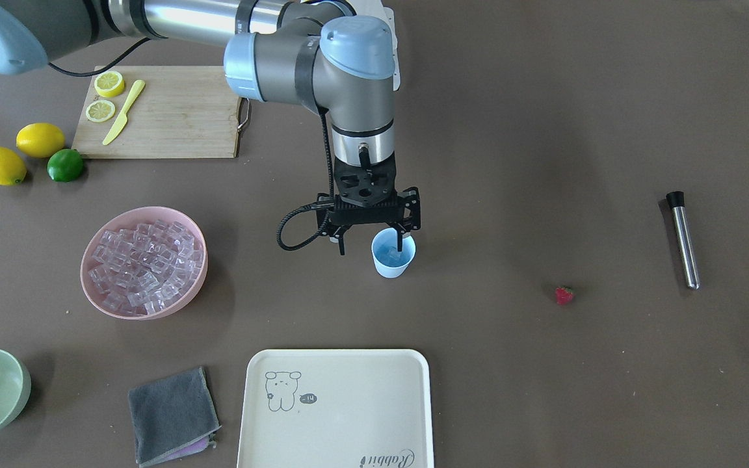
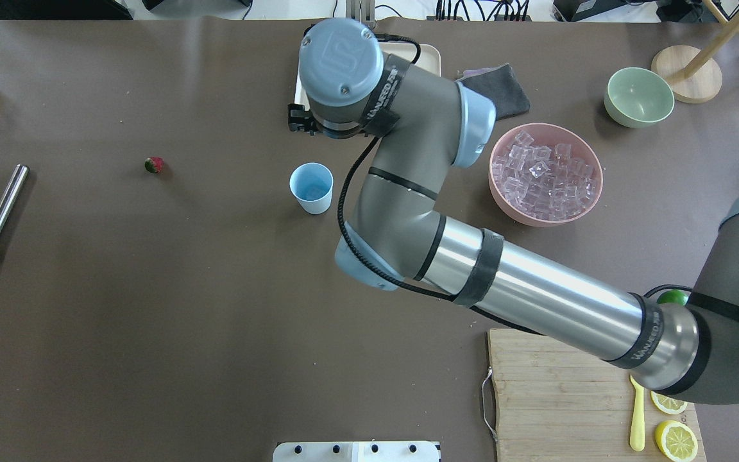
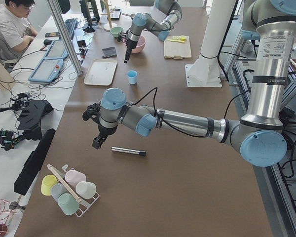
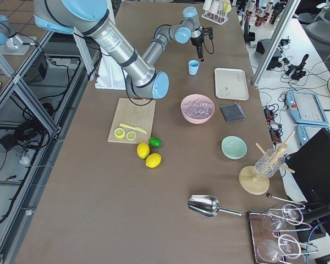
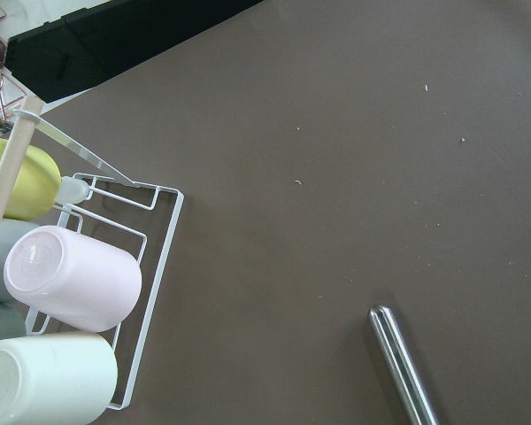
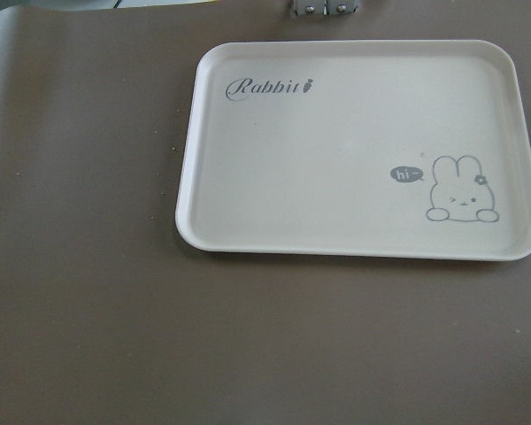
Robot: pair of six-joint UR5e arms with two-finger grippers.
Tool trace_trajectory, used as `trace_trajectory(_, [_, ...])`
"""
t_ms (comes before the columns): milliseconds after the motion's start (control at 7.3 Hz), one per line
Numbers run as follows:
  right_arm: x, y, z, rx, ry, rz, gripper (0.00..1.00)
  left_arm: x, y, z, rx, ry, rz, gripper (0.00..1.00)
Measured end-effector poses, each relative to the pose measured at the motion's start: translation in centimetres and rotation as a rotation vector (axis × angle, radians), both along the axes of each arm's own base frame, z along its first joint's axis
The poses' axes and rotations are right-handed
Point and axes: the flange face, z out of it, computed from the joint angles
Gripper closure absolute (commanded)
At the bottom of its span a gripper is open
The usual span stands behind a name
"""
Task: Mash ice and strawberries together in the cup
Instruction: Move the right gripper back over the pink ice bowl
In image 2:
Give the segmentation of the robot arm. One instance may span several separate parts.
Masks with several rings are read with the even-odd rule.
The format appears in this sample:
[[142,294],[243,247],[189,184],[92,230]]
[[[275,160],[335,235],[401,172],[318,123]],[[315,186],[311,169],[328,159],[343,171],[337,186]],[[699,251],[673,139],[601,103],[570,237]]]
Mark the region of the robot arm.
[[377,150],[352,221],[337,211],[346,274],[383,290],[425,280],[429,296],[560,340],[666,397],[739,404],[739,199],[686,306],[660,306],[435,210],[450,167],[472,166],[489,141],[487,97],[387,55],[346,18],[306,31],[298,76],[329,137],[366,132]]

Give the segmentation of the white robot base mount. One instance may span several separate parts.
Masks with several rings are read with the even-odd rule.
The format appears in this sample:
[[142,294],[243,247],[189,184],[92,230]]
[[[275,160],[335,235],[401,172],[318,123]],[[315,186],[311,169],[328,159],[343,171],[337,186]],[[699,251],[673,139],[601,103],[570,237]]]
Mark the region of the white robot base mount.
[[273,461],[442,461],[439,442],[299,441],[276,446]]

